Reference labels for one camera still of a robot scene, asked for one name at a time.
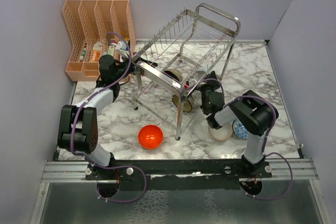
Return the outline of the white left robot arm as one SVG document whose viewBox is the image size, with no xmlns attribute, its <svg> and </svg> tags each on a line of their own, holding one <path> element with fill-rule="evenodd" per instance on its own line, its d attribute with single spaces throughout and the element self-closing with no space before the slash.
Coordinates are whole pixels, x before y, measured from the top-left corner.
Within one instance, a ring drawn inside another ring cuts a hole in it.
<svg viewBox="0 0 336 224">
<path fill-rule="evenodd" d="M 61 109 L 57 145 L 75 156 L 81 156 L 98 166 L 104 179 L 115 175 L 114 155 L 98 143 L 98 115 L 112 104 L 120 92 L 121 79 L 133 70 L 132 56 L 123 61 L 105 54 L 99 58 L 99 76 L 91 95 L 75 105 L 64 105 Z"/>
</svg>

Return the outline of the small green white tube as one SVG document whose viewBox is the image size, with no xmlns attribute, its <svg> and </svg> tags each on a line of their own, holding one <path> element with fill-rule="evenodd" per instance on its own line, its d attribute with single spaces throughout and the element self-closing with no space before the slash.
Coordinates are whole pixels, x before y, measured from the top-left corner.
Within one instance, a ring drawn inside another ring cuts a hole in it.
<svg viewBox="0 0 336 224">
<path fill-rule="evenodd" d="M 79 57 L 79 61 L 80 62 L 83 62 L 84 59 L 85 59 L 85 56 L 86 56 L 86 52 L 87 52 L 87 48 L 84 47 L 84 49 L 82 50 L 81 54 L 80 54 L 80 57 Z"/>
</svg>

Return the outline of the white blue tube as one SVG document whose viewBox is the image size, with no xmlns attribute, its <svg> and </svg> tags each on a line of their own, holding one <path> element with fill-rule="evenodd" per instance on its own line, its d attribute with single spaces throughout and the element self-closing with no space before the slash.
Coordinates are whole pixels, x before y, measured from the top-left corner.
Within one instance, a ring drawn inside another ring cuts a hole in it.
<svg viewBox="0 0 336 224">
<path fill-rule="evenodd" d="M 108 52 L 107 52 L 108 55 L 114 56 L 116 45 L 117 45 L 117 42 L 115 40 L 112 40 L 112 42 L 109 42 Z"/>
</svg>

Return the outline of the peach plastic file organizer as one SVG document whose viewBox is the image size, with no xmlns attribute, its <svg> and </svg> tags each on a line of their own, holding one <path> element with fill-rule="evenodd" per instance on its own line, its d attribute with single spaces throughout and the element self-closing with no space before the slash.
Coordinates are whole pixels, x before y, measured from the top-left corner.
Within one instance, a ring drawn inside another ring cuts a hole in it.
<svg viewBox="0 0 336 224">
<path fill-rule="evenodd" d="M 90 62 L 90 51 L 97 41 L 102 52 L 108 51 L 107 33 L 112 31 L 130 40 L 135 51 L 135 31 L 129 0 L 66 0 L 62 8 L 64 20 L 72 42 L 72 51 L 66 66 L 66 74 L 72 81 L 95 81 L 99 75 L 99 63 Z M 79 61 L 84 47 L 83 62 Z"/>
</svg>

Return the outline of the black bowl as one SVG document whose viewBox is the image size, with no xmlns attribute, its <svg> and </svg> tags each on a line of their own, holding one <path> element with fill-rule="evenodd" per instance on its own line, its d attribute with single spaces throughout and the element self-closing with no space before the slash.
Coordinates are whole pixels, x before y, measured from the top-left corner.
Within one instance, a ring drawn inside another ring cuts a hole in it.
<svg viewBox="0 0 336 224">
<path fill-rule="evenodd" d="M 174 79 L 176 82 L 182 83 L 182 81 L 184 80 L 182 74 L 180 71 L 178 71 L 177 69 L 167 69 L 164 70 L 163 73 L 167 76 L 169 76 L 170 78 Z"/>
</svg>

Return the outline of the dark patterned cream-inside bowl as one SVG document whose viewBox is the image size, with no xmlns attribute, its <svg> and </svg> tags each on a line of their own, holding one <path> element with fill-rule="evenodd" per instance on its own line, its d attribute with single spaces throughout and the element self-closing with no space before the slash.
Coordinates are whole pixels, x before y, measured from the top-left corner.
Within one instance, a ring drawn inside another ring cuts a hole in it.
<svg viewBox="0 0 336 224">
<path fill-rule="evenodd" d="M 176 95 L 173 95 L 172 102 L 173 102 L 173 104 L 176 107 L 178 107 L 178 105 L 179 105 L 179 97 L 176 96 Z M 183 104 L 183 111 L 186 112 L 186 113 L 189 113 L 189 112 L 192 111 L 193 107 L 194 107 L 194 98 L 193 98 L 192 95 L 189 95 L 186 98 L 186 100 L 185 100 L 185 102 Z"/>
</svg>

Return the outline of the blue and white bowl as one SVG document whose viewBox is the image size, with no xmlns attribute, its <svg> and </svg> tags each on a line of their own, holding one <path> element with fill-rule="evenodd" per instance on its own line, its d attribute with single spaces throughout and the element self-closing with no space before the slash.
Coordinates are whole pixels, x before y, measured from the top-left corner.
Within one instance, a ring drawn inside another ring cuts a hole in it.
<svg viewBox="0 0 336 224">
<path fill-rule="evenodd" d="M 242 140 L 248 139 L 248 131 L 240 120 L 234 120 L 232 123 L 233 131 L 236 136 Z"/>
</svg>

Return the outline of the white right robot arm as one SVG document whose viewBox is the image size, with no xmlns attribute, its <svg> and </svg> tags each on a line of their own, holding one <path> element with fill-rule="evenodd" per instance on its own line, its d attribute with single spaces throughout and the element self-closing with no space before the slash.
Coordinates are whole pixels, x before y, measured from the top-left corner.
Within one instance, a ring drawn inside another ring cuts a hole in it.
<svg viewBox="0 0 336 224">
<path fill-rule="evenodd" d="M 217 92 L 218 88 L 222 89 L 223 86 L 213 71 L 196 88 L 201 92 L 202 112 L 207 116 L 209 127 L 215 130 L 234 120 L 242 123 L 248 136 L 241 171 L 246 177 L 254 177 L 260 171 L 260 161 L 265 159 L 267 137 L 279 113 L 273 105 L 251 90 L 225 103 L 225 95 Z"/>
</svg>

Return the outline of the red bowl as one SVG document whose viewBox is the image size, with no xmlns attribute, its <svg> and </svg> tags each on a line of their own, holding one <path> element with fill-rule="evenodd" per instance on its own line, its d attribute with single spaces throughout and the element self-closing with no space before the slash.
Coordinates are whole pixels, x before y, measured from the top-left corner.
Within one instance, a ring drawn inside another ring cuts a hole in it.
<svg viewBox="0 0 336 224">
<path fill-rule="evenodd" d="M 157 125 L 149 124 L 140 129 L 138 141 L 143 148 L 155 149 L 163 142 L 164 134 Z"/>
</svg>

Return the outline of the orange white packet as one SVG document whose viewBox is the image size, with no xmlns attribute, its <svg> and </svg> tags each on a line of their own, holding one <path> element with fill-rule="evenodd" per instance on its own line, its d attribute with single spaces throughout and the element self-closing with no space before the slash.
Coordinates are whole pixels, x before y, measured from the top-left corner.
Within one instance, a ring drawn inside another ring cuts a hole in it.
<svg viewBox="0 0 336 224">
<path fill-rule="evenodd" d="M 90 57 L 89 61 L 90 62 L 98 62 L 100 55 L 102 52 L 102 43 L 101 41 L 97 41 L 94 45 L 93 48 L 90 51 Z"/>
</svg>

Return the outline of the beige speckled bowl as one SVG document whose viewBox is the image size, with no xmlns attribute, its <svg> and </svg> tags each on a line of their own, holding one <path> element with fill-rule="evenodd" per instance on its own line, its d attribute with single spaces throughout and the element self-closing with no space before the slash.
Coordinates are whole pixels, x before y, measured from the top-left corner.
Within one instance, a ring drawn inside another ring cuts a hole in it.
<svg viewBox="0 0 336 224">
<path fill-rule="evenodd" d="M 231 123 L 225 124 L 220 129 L 213 129 L 209 126 L 208 131 L 210 136 L 216 141 L 226 141 L 233 134 L 233 128 Z"/>
</svg>

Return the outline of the black aluminium frame rail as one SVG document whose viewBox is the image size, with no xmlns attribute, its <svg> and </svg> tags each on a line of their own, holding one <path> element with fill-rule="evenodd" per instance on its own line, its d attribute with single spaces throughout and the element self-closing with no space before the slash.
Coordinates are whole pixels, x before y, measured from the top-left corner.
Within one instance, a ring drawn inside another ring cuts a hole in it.
<svg viewBox="0 0 336 224">
<path fill-rule="evenodd" d="M 239 190 L 240 183 L 318 179 L 313 160 L 272 157 L 257 165 L 241 159 L 117 160 L 113 169 L 84 161 L 47 162 L 43 183 L 97 183 L 121 190 Z"/>
</svg>

